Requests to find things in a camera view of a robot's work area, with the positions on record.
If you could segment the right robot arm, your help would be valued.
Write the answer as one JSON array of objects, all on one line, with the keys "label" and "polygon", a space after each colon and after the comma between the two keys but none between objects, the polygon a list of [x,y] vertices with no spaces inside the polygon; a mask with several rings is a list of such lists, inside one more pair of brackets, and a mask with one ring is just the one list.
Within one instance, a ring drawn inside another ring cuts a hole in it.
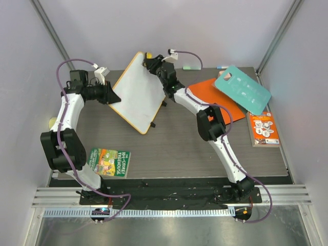
[{"label": "right robot arm", "polygon": [[160,80],[165,95],[196,116],[198,134],[208,142],[218,155],[231,186],[231,196],[244,202],[254,189],[254,181],[240,165],[228,141],[228,132],[221,112],[222,107],[209,104],[194,96],[176,76],[173,63],[166,57],[155,58],[145,53],[142,65]]}]

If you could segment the yellow whiteboard eraser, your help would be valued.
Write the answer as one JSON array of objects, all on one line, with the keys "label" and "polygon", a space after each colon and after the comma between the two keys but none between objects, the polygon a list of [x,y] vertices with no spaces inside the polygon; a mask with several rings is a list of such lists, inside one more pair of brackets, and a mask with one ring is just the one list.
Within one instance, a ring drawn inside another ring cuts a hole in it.
[{"label": "yellow whiteboard eraser", "polygon": [[153,55],[149,52],[146,52],[145,56],[146,56],[146,59],[152,59],[153,58]]}]

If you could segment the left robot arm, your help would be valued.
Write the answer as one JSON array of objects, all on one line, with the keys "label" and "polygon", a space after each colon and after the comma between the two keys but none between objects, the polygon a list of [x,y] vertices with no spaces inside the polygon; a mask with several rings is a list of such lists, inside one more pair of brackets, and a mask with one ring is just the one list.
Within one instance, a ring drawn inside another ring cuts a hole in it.
[{"label": "left robot arm", "polygon": [[96,68],[92,84],[88,71],[70,71],[70,80],[61,88],[57,119],[40,136],[49,167],[73,177],[81,185],[79,195],[83,204],[105,204],[110,200],[104,179],[88,165],[85,147],[76,133],[79,115],[87,101],[96,100],[103,105],[121,101],[105,79],[108,73],[107,68]]}]

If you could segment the yellow framed whiteboard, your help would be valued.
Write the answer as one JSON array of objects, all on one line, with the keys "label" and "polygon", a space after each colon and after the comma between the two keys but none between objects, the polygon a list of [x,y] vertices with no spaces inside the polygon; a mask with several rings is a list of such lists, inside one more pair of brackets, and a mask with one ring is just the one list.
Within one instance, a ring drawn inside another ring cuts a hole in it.
[{"label": "yellow framed whiteboard", "polygon": [[143,135],[148,132],[165,99],[159,79],[142,65],[144,56],[143,52],[136,53],[112,87],[121,101],[109,105]]}]

